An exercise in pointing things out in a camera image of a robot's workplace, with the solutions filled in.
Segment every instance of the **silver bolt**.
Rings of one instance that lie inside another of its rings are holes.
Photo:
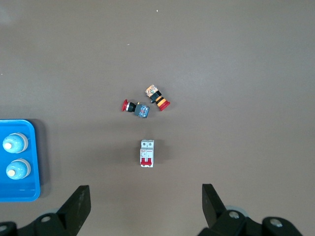
[[[47,221],[50,221],[51,217],[49,215],[43,217],[40,222],[44,223],[44,222],[47,222]]]
[[[233,218],[233,219],[238,219],[238,218],[240,218],[239,214],[238,214],[237,212],[235,212],[235,211],[231,211],[231,212],[229,213],[229,216],[230,216],[231,218]]]
[[[282,227],[282,223],[280,222],[280,220],[271,219],[271,220],[270,220],[270,223],[271,223],[273,226],[276,226],[276,227],[278,227],[278,228]]]
[[[8,227],[6,225],[0,226],[0,232],[5,231]]]

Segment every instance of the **circuit breaker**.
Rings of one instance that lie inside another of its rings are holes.
[[[144,139],[141,141],[140,166],[153,167],[154,162],[154,140]]]

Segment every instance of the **bottle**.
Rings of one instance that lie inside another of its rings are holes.
[[[23,179],[31,173],[31,166],[27,160],[17,159],[6,168],[6,175],[14,180]]]
[[[28,148],[29,142],[27,137],[21,133],[14,133],[7,136],[2,146],[9,153],[20,153]]]

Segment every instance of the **blue tray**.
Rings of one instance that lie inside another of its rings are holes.
[[[12,133],[24,134],[28,148],[18,154],[11,154],[2,147],[2,141]],[[23,158],[31,165],[31,173],[19,180],[6,175],[6,167],[14,160]],[[39,172],[37,162],[34,126],[24,119],[0,120],[0,202],[31,202],[40,194]]]

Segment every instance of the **gray table surface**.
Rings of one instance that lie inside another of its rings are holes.
[[[151,84],[165,111],[121,112]],[[193,236],[212,183],[253,220],[314,235],[315,1],[1,0],[0,111],[37,119],[42,183],[0,221],[24,226],[88,184],[80,236]]]

